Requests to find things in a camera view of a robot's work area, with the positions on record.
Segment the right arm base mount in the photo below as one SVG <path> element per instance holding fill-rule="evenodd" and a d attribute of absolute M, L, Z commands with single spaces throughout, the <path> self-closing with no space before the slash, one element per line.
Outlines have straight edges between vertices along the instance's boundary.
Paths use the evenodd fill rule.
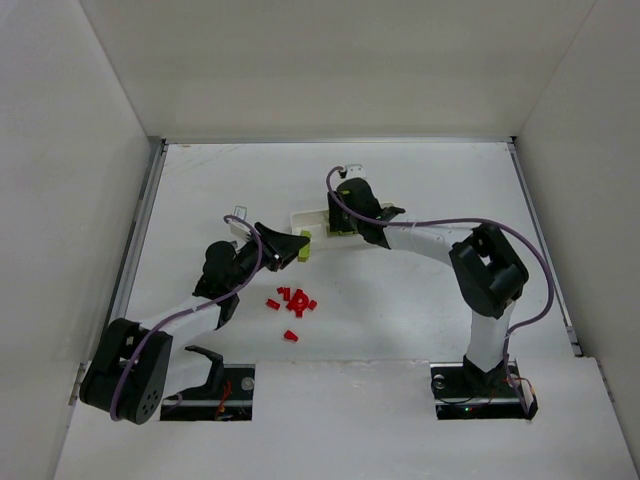
<path fill-rule="evenodd" d="M 461 363 L 430 366 L 430 388 L 438 420 L 532 420 L 539 410 L 531 382 L 520 375 L 515 362 L 510 376 L 503 370 L 489 386 L 474 386 Z"/>

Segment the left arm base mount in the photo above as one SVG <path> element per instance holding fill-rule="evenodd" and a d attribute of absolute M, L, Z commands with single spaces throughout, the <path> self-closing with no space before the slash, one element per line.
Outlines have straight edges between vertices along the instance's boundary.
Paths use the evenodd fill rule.
<path fill-rule="evenodd" d="M 229 364 L 191 345 L 170 361 L 159 419 L 165 422 L 246 422 L 253 416 L 256 366 Z"/>

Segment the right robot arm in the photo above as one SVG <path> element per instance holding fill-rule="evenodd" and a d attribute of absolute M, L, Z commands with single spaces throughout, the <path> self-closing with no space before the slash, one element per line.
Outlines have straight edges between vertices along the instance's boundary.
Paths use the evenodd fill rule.
<path fill-rule="evenodd" d="M 499 227 L 479 221 L 471 229 L 452 222 L 423 226 L 399 207 L 382 207 L 369 183 L 355 177 L 327 193 L 330 228 L 347 229 L 372 245 L 405 251 L 452 268 L 472 311 L 463 357 L 467 381 L 488 386 L 504 369 L 504 341 L 515 302 L 529 272 Z"/>

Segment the red lego piece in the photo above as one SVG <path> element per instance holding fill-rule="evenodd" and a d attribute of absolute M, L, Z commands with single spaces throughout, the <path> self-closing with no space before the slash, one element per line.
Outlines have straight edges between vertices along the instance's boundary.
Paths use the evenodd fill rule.
<path fill-rule="evenodd" d="M 287 342 L 291 342 L 291 343 L 297 343 L 299 341 L 299 337 L 298 335 L 291 331 L 291 330 L 286 330 L 283 334 L 283 339 Z"/>
<path fill-rule="evenodd" d="M 268 299 L 266 301 L 266 306 L 271 308 L 271 309 L 273 309 L 273 310 L 279 310 L 280 309 L 280 304 L 277 301 L 273 300 L 273 299 Z"/>

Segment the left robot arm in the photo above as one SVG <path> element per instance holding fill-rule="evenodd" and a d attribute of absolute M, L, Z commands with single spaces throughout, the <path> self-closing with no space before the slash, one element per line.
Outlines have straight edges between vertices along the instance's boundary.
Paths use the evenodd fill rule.
<path fill-rule="evenodd" d="M 82 403 L 114 421 L 141 425 L 167 397 L 200 390 L 214 393 L 224 374 L 223 357 L 196 345 L 197 337 L 225 326 L 239 293 L 262 269 L 277 272 L 296 259 L 311 240 L 253 225 L 236 216 L 244 243 L 212 243 L 192 296 L 164 314 L 142 321 L 118 318 L 103 333 L 79 390 Z"/>

